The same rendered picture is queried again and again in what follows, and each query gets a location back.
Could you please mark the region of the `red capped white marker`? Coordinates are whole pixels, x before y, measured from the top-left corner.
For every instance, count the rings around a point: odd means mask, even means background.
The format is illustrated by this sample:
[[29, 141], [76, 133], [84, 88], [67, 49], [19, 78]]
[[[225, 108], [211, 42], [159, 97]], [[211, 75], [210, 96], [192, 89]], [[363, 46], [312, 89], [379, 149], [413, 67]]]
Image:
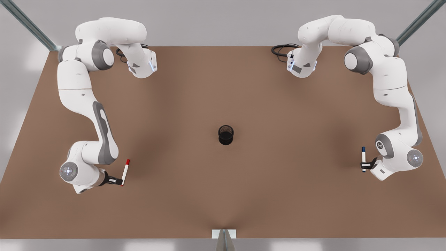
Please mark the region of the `red capped white marker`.
[[129, 163], [130, 163], [130, 159], [127, 159], [127, 160], [126, 160], [126, 164], [125, 164], [125, 166], [124, 166], [124, 171], [123, 171], [123, 174], [122, 174], [122, 183], [121, 183], [121, 186], [124, 186], [125, 178], [126, 178], [126, 176], [127, 176], [127, 172], [128, 172], [128, 169], [129, 169]]

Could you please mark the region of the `black mesh pen cup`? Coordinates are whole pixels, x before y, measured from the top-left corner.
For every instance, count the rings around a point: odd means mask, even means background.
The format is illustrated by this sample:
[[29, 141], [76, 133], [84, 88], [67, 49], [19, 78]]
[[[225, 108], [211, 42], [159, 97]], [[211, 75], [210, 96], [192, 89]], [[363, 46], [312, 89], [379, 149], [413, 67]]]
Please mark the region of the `black mesh pen cup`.
[[218, 140], [223, 145], [229, 145], [233, 141], [234, 130], [229, 125], [223, 125], [218, 129]]

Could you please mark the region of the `silver frame post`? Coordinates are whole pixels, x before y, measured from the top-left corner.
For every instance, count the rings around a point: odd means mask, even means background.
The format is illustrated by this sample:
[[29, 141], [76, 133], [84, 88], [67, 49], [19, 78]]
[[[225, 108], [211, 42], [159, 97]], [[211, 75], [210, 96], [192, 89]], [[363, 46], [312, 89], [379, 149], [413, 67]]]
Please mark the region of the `silver frame post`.
[[411, 24], [397, 37], [399, 46], [408, 40], [425, 22], [430, 19], [444, 4], [446, 0], [433, 0]]
[[212, 230], [212, 238], [217, 239], [216, 251], [236, 251], [232, 241], [236, 230]]
[[0, 0], [0, 4], [2, 4], [3, 7], [8, 10], [49, 51], [59, 51], [62, 49], [61, 46], [55, 45], [12, 0]]

